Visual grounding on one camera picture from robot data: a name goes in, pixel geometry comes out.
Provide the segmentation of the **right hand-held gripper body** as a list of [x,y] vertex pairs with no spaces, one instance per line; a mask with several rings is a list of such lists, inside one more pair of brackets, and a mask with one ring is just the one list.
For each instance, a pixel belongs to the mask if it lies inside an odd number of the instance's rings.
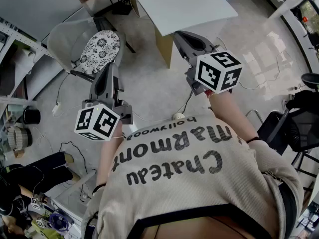
[[236,87],[242,73],[242,63],[229,50],[206,54],[189,53],[184,59],[191,66],[186,74],[194,95],[206,90],[219,94]]

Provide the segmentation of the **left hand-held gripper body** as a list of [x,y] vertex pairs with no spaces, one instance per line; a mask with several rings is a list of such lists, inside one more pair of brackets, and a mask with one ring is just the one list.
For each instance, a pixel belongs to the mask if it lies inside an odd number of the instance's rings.
[[115,95],[111,98],[90,94],[78,111],[74,132],[91,141],[109,141],[119,122],[133,124],[133,109]]

